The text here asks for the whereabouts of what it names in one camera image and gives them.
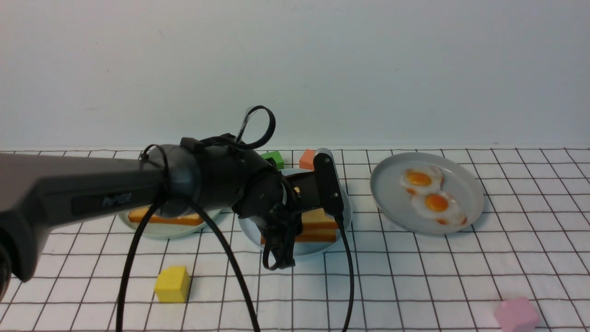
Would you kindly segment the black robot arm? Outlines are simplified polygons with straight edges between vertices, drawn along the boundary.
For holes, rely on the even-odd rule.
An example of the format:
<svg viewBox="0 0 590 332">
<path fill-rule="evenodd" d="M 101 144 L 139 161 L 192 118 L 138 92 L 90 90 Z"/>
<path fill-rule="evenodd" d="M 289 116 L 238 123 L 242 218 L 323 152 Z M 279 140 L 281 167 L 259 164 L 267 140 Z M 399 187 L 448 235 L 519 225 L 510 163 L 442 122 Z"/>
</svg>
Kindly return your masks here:
<svg viewBox="0 0 590 332">
<path fill-rule="evenodd" d="M 285 176 L 257 152 L 235 143 L 183 138 L 137 160 L 1 154 L 1 294 L 12 277 L 29 281 L 51 231 L 151 206 L 174 219 L 232 208 L 264 236 L 278 268 L 292 267 L 291 242 L 301 214 L 322 206 L 314 175 Z"/>
</svg>

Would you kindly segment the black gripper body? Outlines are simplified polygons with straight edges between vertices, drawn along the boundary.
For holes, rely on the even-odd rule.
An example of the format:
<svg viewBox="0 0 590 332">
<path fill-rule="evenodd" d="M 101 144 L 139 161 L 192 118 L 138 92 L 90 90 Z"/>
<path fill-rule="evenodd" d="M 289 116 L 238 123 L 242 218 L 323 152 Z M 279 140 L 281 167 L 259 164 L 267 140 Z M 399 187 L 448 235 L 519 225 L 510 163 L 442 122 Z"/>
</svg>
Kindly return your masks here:
<svg viewBox="0 0 590 332">
<path fill-rule="evenodd" d="M 271 172 L 255 178 L 233 206 L 241 219 L 257 226 L 268 270 L 295 267 L 295 240 L 304 231 L 302 214 L 320 208 L 314 172 L 289 176 Z"/>
</svg>

